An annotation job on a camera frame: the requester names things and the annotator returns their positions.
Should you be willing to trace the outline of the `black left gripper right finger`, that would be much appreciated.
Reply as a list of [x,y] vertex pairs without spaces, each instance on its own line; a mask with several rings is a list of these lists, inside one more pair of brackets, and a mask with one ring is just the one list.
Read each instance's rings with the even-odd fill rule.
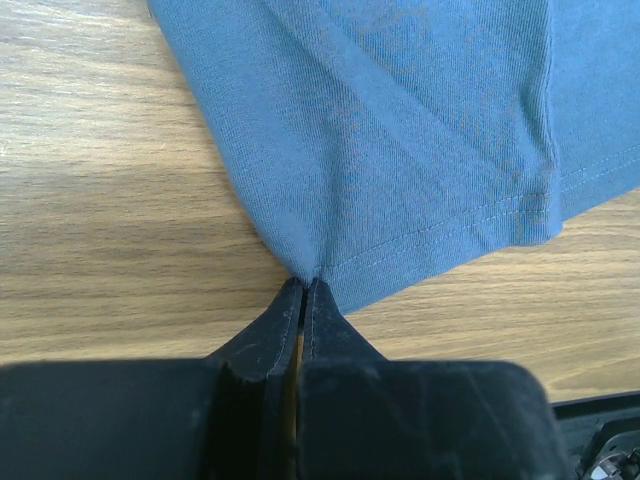
[[297,384],[302,479],[566,479],[539,381],[504,361],[391,361],[314,281]]

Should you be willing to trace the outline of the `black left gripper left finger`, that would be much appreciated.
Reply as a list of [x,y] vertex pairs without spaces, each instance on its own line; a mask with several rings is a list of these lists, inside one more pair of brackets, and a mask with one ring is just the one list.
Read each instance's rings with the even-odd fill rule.
[[201,358],[1,370],[5,479],[286,479],[304,289]]

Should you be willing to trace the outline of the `blue-grey t-shirt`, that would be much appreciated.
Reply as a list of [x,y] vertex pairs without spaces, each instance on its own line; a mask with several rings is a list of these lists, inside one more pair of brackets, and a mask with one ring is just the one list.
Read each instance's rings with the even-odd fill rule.
[[153,1],[264,243],[350,313],[639,184],[635,1]]

